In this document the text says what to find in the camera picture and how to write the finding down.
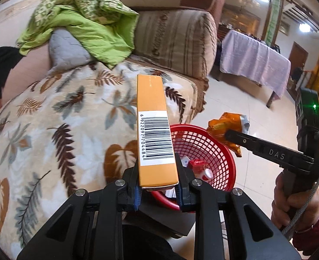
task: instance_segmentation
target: green blanket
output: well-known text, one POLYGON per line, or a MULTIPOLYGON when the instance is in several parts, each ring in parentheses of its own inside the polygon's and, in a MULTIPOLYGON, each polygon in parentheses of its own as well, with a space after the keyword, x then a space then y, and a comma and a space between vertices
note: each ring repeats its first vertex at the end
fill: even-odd
POLYGON ((20 53, 45 43, 56 26, 65 26, 82 46, 110 68, 134 49, 138 13, 119 0, 42 0, 18 39, 20 53))

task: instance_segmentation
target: plastic basket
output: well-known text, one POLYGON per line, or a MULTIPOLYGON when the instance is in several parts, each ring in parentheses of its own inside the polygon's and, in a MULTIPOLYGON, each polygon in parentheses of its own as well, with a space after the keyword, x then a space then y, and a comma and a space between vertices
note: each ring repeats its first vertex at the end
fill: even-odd
MULTIPOLYGON (((214 179, 208 183, 215 189, 230 191, 235 184, 236 168, 233 156, 228 148, 216 141, 203 128, 177 124, 170 126, 174 152, 180 157, 188 156, 190 159, 202 159, 208 163, 214 174, 214 179)), ((165 207, 180 210, 179 206, 167 199, 160 191, 153 191, 154 198, 165 207)))

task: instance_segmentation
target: brown cushion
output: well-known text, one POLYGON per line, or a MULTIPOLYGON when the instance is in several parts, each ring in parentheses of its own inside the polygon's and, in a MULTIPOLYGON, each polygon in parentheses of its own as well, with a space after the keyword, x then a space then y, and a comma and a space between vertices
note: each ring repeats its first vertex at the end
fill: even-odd
POLYGON ((2 91, 2 104, 25 91, 32 83, 44 79, 50 68, 48 43, 31 50, 10 70, 2 91))
POLYGON ((197 79, 205 79, 216 56, 214 18, 200 10, 142 11, 135 32, 137 56, 197 79))

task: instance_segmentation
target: silver screw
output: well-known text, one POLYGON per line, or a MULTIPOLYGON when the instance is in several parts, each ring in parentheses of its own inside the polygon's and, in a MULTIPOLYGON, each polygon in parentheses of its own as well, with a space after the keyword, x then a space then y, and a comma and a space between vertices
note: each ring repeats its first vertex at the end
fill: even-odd
POLYGON ((86 191, 85 191, 83 188, 80 188, 80 189, 78 189, 78 190, 75 191, 75 194, 76 194, 78 197, 82 197, 85 193, 86 193, 86 191))
POLYGON ((199 187, 199 186, 201 186, 202 184, 203 184, 202 180, 199 180, 199 179, 194 179, 194 180, 192 181, 192 185, 193 185, 193 186, 196 186, 196 187, 199 187))
POLYGON ((233 195, 242 195, 243 190, 238 188, 238 187, 235 187, 234 189, 232 189, 232 193, 233 193, 233 195))
POLYGON ((119 179, 119 180, 116 180, 116 181, 115 181, 115 185, 118 186, 118 187, 124 186, 125 183, 126 183, 126 181, 125 181, 125 180, 122 180, 122 179, 119 179))

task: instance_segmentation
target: person's arm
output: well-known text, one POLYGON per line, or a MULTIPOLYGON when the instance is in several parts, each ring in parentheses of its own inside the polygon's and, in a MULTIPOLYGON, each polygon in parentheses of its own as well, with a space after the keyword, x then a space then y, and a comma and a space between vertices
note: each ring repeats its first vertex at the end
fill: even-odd
MULTIPOLYGON (((274 201, 272 203, 271 220, 278 227, 286 226, 290 218, 286 213, 290 206, 301 208, 309 196, 309 191, 292 194, 286 198, 283 193, 282 173, 276 178, 274 201)), ((307 209, 297 222, 293 236, 293 245, 304 255, 311 255, 319 246, 319 190, 311 199, 307 209)))

